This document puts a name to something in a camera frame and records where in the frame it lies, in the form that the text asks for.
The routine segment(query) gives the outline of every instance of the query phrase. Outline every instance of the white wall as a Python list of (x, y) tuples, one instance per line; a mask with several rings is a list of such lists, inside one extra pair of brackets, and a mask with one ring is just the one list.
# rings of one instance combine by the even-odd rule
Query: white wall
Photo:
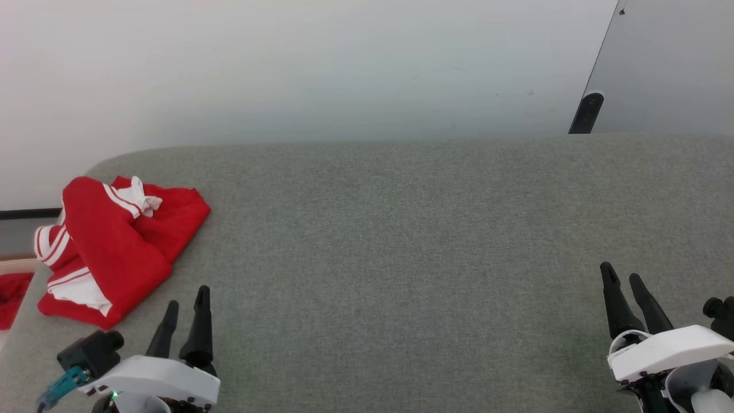
[(615, 0), (4, 0), (0, 209), (251, 141), (567, 132)]
[(587, 92), (593, 132), (734, 135), (734, 1), (621, 1)]

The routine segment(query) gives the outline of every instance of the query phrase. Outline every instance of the folded red clothing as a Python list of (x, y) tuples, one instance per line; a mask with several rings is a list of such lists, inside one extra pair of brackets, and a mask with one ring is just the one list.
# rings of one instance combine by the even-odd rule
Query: folded red clothing
[(0, 330), (12, 326), (33, 273), (3, 274), (0, 276)]
[(76, 178), (62, 202), (59, 225), (39, 228), (34, 238), (38, 259), (54, 272), (38, 309), (104, 329), (168, 278), (210, 211), (196, 189), (135, 176), (112, 185)]

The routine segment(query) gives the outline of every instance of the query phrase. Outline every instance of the red fabric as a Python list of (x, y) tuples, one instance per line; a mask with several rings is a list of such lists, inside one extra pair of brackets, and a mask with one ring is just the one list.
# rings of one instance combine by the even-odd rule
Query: red fabric
[[(130, 179), (118, 176), (111, 186), (120, 189), (130, 185)], [(60, 315), (107, 330), (168, 278), (170, 264), (210, 209), (195, 189), (167, 189), (151, 184), (144, 184), (143, 188), (146, 195), (159, 197), (163, 202), (153, 217), (141, 215), (137, 219), (113, 202), (104, 186), (94, 179), (79, 177), (64, 189), (64, 227), (71, 240), (50, 266), (54, 274), (49, 283), (63, 281), (86, 266), (112, 308), (104, 316), (97, 309), (57, 300), (46, 293), (38, 303), (44, 315)]]
[(31, 284), (33, 273), (3, 274), (0, 276), (0, 330), (12, 326), (21, 302)]

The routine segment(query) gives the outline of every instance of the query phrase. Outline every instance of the robotic arm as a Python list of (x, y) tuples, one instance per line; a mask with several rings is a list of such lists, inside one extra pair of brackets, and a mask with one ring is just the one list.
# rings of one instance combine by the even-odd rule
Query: robotic arm
[[(622, 388), (637, 397), (641, 412), (734, 413), (734, 375), (718, 361), (734, 351), (729, 307), (718, 298), (706, 303), (704, 313), (716, 318), (713, 330), (674, 328), (642, 278), (632, 274), (630, 284), (647, 324), (645, 331), (622, 295), (611, 264), (600, 267), (612, 338), (607, 362)], [(728, 301), (734, 304), (734, 298)]]
[(185, 363), (168, 358), (178, 319), (178, 302), (171, 301), (144, 356), (120, 361), (117, 350), (124, 340), (116, 331), (97, 331), (59, 353), (66, 373), (39, 398), (38, 411), (47, 412), (76, 388), (88, 396), (104, 396), (92, 413), (209, 412), (217, 404), (219, 379), (211, 365), (207, 286), (199, 289), (194, 310), (189, 339), (178, 355)]

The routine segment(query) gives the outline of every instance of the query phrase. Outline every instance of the gray tablecloth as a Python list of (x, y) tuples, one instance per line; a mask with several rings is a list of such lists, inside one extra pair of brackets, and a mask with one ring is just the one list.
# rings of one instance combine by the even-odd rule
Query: gray tablecloth
[[(598, 265), (640, 273), (677, 326), (734, 293), (728, 137), (173, 148), (89, 172), (117, 174), (211, 205), (117, 329), (143, 353), (177, 299), (177, 353), (211, 286), (218, 412), (636, 412), (606, 364)], [(0, 353), (3, 412), (33, 411), (56, 353), (94, 330), (38, 313), (48, 275)]]

